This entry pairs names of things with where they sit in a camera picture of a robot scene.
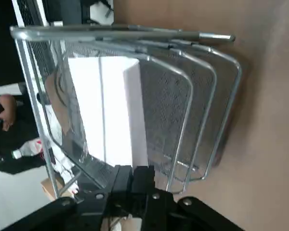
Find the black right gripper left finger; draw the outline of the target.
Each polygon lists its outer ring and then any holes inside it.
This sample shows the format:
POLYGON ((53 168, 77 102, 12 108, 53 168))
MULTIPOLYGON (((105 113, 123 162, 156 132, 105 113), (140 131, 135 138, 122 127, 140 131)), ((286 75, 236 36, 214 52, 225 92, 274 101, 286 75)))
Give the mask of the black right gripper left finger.
POLYGON ((3 230, 109 231, 111 221, 119 216, 114 205, 116 194, 125 194, 131 188, 131 180, 131 166, 117 165, 105 188, 87 192, 79 201, 71 197, 56 199, 3 230))

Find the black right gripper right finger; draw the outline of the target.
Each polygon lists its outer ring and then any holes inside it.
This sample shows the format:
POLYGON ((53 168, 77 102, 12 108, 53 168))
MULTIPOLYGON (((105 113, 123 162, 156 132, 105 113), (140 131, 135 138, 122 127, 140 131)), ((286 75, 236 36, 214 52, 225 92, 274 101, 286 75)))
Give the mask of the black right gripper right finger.
POLYGON ((142 231, 239 231, 241 228, 199 199, 173 194, 155 187, 152 166, 133 173, 132 215, 142 219, 142 231))

